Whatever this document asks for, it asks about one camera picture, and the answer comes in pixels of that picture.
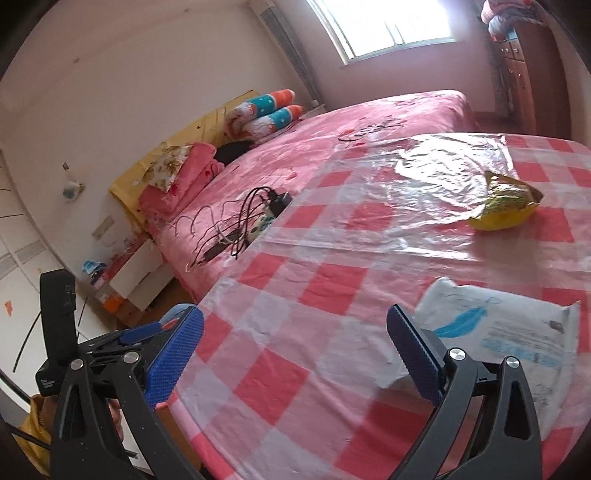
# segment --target blue feather print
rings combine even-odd
[[[478,307],[459,314],[454,321],[434,331],[439,338],[456,338],[472,332],[483,317],[488,315],[485,307]]]

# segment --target pink clothing pile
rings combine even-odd
[[[515,7],[521,9],[528,9],[534,4],[534,0],[486,0],[482,7],[480,18],[485,24],[489,24],[491,20],[503,10]]]
[[[177,217],[223,171],[223,164],[213,158],[215,154],[213,145],[195,143],[168,193],[152,185],[145,188],[139,196],[139,208],[151,234]]]

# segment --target pink blanket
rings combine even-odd
[[[197,241],[211,227],[206,209],[216,220],[222,205],[255,186],[267,185],[298,195],[334,151],[366,143],[439,132],[475,132],[478,124],[464,94],[454,90],[415,93],[353,105],[296,123],[281,136],[257,147],[229,165],[157,238],[176,277],[199,302],[220,279],[230,262],[228,252],[208,264],[190,269]],[[224,217],[240,203],[226,204]]]
[[[223,171],[223,164],[213,158],[216,147],[197,142],[166,193],[148,185],[139,196],[139,208],[152,235],[174,220]]]

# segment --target charger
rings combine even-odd
[[[267,205],[267,208],[271,211],[274,217],[279,217],[279,215],[287,208],[292,200],[293,199],[291,198],[289,192],[281,193],[275,198],[269,200],[269,205]]]

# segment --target floor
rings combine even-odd
[[[494,114],[476,113],[476,120],[483,133],[487,134],[522,134],[518,121],[498,118]]]
[[[157,322],[167,311],[179,303],[193,303],[193,299],[180,282],[174,278],[145,311],[139,325]]]

